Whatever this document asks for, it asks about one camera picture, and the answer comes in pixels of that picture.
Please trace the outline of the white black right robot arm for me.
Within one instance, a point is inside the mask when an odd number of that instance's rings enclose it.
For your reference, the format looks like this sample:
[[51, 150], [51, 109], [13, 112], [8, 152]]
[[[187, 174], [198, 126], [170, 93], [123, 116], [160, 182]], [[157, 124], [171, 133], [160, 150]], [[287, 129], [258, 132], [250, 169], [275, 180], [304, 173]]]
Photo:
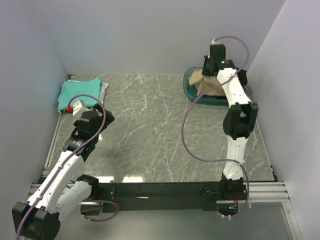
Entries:
[[202, 73], [215, 77], [222, 85], [229, 106], [223, 120], [228, 161], [222, 172], [219, 193], [226, 200], [245, 197], [247, 190], [242, 170], [244, 154], [259, 110], [258, 104], [250, 100], [244, 89], [248, 84], [247, 71], [235, 67], [232, 60], [227, 60], [224, 44], [211, 43], [209, 54], [204, 57]]

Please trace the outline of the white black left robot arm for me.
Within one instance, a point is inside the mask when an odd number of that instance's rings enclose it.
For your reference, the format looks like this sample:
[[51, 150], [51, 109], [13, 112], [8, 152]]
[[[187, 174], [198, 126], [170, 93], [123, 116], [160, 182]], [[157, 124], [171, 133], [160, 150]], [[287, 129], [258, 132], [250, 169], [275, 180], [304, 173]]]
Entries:
[[26, 202], [17, 202], [12, 208], [17, 240], [20, 237], [55, 239], [63, 220], [81, 202], [95, 202], [99, 209], [102, 208], [104, 201], [96, 177], [82, 175], [70, 189], [66, 187], [95, 149], [100, 132], [114, 119], [112, 113], [99, 103], [92, 109], [82, 109], [52, 171]]

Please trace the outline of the tan t shirt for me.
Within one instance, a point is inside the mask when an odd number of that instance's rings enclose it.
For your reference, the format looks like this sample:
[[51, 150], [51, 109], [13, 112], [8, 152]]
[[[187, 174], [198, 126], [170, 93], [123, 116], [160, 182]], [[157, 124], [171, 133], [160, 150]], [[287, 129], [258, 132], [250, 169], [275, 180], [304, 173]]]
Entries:
[[206, 96], [210, 97], [225, 97], [225, 92], [221, 86], [209, 91], [213, 87], [219, 86], [220, 83], [214, 76], [206, 76], [202, 73], [203, 70], [197, 68], [189, 78], [189, 85], [195, 87], [196, 96], [207, 93]]

